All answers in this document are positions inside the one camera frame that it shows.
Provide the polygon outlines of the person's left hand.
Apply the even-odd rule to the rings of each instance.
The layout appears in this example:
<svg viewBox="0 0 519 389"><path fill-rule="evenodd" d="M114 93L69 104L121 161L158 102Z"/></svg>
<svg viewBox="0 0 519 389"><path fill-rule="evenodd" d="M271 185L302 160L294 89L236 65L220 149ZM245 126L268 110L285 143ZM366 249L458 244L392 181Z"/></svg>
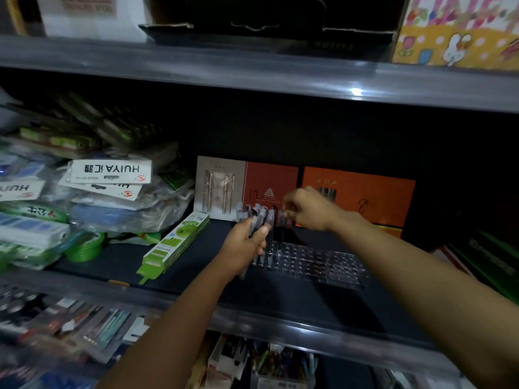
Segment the person's left hand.
<svg viewBox="0 0 519 389"><path fill-rule="evenodd" d="M256 255L261 255L266 247L264 242L253 242L249 238L251 218L236 223L224 240L214 261L223 269L229 279L239 275Z"/></svg>

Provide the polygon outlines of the person's right hand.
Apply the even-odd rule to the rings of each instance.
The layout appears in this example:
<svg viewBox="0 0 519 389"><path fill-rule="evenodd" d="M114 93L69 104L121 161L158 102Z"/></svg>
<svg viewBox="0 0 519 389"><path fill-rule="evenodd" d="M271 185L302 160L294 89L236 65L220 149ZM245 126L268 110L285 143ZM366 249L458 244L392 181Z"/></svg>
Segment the person's right hand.
<svg viewBox="0 0 519 389"><path fill-rule="evenodd" d="M311 187L297 188L302 192L301 213L296 220L300 226L317 231L333 231L345 218L345 212Z"/></svg>

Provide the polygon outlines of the bundle of black pens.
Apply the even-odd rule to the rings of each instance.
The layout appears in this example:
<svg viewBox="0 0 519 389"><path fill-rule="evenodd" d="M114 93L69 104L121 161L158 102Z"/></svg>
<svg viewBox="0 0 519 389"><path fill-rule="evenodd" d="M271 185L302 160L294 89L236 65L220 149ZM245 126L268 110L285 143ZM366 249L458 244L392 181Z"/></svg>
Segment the bundle of black pens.
<svg viewBox="0 0 519 389"><path fill-rule="evenodd" d="M249 266L268 269L270 271L274 266L276 255L274 242L276 211L274 209L268 209L266 206L261 206L259 203L256 203L252 207L249 204L243 205L242 202L239 202L236 207L237 222L243 222L247 218L251 218L249 238L251 238L258 229L263 227L264 224L267 223L269 226L269 234L266 236L266 247L264 248L264 252L261 255L256 255L249 263Z"/></svg>

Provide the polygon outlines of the black gel pen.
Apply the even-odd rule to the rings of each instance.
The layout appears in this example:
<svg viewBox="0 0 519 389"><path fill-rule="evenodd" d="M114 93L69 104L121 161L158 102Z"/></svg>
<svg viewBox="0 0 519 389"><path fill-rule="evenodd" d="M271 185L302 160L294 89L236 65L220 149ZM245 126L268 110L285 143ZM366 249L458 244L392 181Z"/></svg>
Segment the black gel pen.
<svg viewBox="0 0 519 389"><path fill-rule="evenodd" d="M290 225L290 219L287 214L283 211L278 211L278 217L276 221L276 227L274 229L274 244L273 246L273 257L277 263L280 261L283 254L283 243L287 228Z"/></svg>

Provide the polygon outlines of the person's right forearm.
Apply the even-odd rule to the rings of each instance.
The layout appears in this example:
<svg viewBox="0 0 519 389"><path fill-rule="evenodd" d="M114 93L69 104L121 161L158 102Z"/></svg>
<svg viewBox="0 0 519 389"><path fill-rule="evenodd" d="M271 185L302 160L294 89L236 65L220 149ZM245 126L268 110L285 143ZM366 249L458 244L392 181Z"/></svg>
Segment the person's right forearm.
<svg viewBox="0 0 519 389"><path fill-rule="evenodd" d="M328 225L478 389L519 389L519 306L342 209Z"/></svg>

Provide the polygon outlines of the red-orange box with triangle logo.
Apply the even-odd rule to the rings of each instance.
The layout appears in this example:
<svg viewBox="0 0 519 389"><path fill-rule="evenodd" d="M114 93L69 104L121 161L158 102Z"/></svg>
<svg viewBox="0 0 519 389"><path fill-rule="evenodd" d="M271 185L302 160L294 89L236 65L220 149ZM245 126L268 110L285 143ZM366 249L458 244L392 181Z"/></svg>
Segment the red-orange box with triangle logo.
<svg viewBox="0 0 519 389"><path fill-rule="evenodd" d="M297 187L298 172L295 166L247 162L243 204L282 210L285 195Z"/></svg>

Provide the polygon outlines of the beige pen gift box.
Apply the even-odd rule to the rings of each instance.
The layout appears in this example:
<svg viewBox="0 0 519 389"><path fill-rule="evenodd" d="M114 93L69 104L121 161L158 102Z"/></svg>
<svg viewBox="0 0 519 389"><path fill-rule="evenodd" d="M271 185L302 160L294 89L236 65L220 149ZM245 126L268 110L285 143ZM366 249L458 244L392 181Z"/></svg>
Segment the beige pen gift box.
<svg viewBox="0 0 519 389"><path fill-rule="evenodd" d="M235 222L246 165L245 161L198 156L194 211L209 214L210 219Z"/></svg>

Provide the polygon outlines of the wide orange pen box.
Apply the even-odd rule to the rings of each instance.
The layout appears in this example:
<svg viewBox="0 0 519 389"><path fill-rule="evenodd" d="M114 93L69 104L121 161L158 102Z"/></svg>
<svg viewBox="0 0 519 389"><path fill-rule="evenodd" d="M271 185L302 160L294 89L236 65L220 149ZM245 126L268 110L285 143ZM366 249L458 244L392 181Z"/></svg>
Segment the wide orange pen box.
<svg viewBox="0 0 519 389"><path fill-rule="evenodd" d="M302 187L311 186L343 210L373 224L404 228L416 182L410 179L305 167Z"/></svg>

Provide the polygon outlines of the stack of green white packets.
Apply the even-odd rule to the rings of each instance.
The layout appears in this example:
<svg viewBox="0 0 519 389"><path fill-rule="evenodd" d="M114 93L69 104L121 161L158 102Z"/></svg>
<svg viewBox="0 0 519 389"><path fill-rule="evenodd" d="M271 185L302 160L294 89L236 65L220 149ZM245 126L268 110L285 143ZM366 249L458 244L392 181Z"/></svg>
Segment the stack of green white packets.
<svg viewBox="0 0 519 389"><path fill-rule="evenodd" d="M155 280L172 266L191 243L210 223L210 215L192 212L142 258L137 274L142 278L139 285Z"/></svg>

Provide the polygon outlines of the grey metal shelf rack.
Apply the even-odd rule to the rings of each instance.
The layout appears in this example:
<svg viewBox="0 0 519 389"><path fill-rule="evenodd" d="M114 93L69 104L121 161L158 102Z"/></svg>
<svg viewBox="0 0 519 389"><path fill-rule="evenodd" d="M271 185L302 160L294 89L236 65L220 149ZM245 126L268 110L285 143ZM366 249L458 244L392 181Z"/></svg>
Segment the grey metal shelf rack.
<svg viewBox="0 0 519 389"><path fill-rule="evenodd" d="M178 136L181 155L352 170L417 181L404 238L429 249L451 210L503 215L519 235L519 73L449 70L237 50L0 35L7 105L47 90L129 105ZM375 279L351 289L250 269L209 326L346 360L455 377Z"/></svg>

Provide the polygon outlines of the clear bag with white header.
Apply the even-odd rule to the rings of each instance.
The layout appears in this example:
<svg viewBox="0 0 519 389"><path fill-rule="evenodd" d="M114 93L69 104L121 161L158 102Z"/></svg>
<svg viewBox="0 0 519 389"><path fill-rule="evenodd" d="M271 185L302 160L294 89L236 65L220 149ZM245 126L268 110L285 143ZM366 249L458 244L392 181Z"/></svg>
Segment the clear bag with white header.
<svg viewBox="0 0 519 389"><path fill-rule="evenodd" d="M149 159L79 159L68 166L70 183L149 184L153 166Z"/></svg>
<svg viewBox="0 0 519 389"><path fill-rule="evenodd" d="M62 176L58 185L127 201L135 201L142 189L142 185L139 184L71 183L66 175Z"/></svg>
<svg viewBox="0 0 519 389"><path fill-rule="evenodd" d="M0 182L0 202L37 200L45 184L45 180L36 179Z"/></svg>

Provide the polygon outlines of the black cardboard box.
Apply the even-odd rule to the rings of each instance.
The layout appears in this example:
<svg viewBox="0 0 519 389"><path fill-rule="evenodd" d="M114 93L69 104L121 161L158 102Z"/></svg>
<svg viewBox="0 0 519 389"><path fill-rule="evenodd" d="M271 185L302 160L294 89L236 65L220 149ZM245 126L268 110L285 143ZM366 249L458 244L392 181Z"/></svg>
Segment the black cardboard box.
<svg viewBox="0 0 519 389"><path fill-rule="evenodd" d="M379 61L406 0L151 0L157 45Z"/></svg>

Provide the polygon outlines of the pile of dark green packets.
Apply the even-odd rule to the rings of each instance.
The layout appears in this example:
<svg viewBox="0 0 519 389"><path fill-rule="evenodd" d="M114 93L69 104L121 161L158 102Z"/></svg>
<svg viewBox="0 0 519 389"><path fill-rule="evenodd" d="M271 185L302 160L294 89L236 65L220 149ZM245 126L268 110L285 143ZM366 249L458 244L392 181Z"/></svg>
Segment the pile of dark green packets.
<svg viewBox="0 0 519 389"><path fill-rule="evenodd" d="M480 229L466 230L447 244L479 280L519 305L519 250Z"/></svg>

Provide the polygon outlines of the pile of blue white packets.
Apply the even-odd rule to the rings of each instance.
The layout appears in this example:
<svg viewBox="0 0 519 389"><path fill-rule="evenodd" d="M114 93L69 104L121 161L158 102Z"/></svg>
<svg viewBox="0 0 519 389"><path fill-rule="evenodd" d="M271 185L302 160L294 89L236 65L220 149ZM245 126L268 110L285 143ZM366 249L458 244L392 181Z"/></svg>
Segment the pile of blue white packets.
<svg viewBox="0 0 519 389"><path fill-rule="evenodd" d="M60 258L70 237L67 223L0 213L0 269L42 270Z"/></svg>

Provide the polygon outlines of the colourful box with rabbit print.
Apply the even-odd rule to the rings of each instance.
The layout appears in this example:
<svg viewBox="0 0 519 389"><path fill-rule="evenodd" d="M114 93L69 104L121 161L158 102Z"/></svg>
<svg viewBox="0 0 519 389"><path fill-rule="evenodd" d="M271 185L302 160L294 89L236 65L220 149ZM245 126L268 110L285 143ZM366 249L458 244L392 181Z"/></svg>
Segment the colourful box with rabbit print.
<svg viewBox="0 0 519 389"><path fill-rule="evenodd" d="M519 0L406 0L391 61L519 71Z"/></svg>

